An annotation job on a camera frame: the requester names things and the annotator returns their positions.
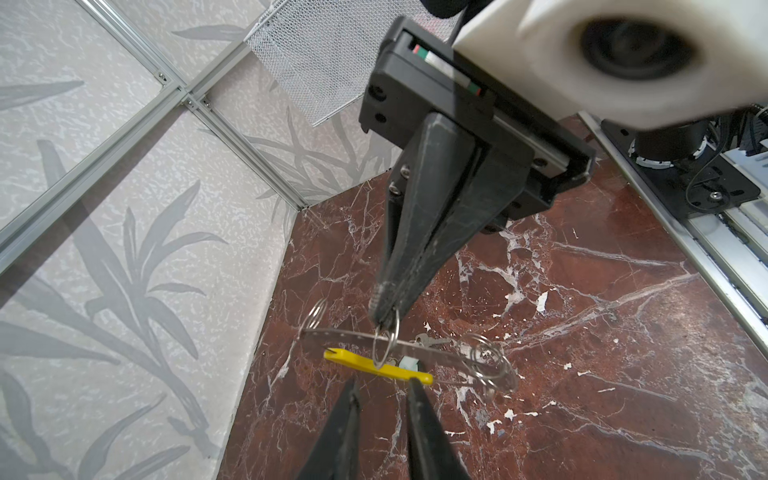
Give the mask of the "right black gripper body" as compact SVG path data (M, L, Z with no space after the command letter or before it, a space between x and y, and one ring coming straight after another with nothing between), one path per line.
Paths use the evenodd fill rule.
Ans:
M522 162L523 190L502 211L519 220L587 183L595 152L554 119L492 78L412 19L389 27L369 76L359 121L404 148L422 120L440 113L488 147Z

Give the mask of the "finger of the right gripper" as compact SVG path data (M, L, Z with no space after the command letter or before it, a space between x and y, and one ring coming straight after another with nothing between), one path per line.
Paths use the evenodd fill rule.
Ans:
M389 177L385 250L369 305L375 326L404 318L436 275L423 256L474 166L476 149L471 133L433 112L400 153Z
M528 147L512 155L477 147L476 154L467 180L423 256L425 265L437 272L522 192L534 158Z

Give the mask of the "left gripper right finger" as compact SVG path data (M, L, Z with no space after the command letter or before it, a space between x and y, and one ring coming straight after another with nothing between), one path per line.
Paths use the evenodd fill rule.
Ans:
M422 383L415 378L408 380L406 415L410 478L469 480Z

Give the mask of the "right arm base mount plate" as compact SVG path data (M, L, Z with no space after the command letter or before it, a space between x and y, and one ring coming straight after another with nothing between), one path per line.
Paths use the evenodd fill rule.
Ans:
M737 136L734 114L636 131L608 120L609 141L678 220L719 214L758 198L760 188L725 159Z

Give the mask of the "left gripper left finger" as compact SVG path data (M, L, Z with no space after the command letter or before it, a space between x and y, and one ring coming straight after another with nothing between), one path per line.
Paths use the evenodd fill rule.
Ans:
M357 479L361 405L355 379L346 382L297 479Z

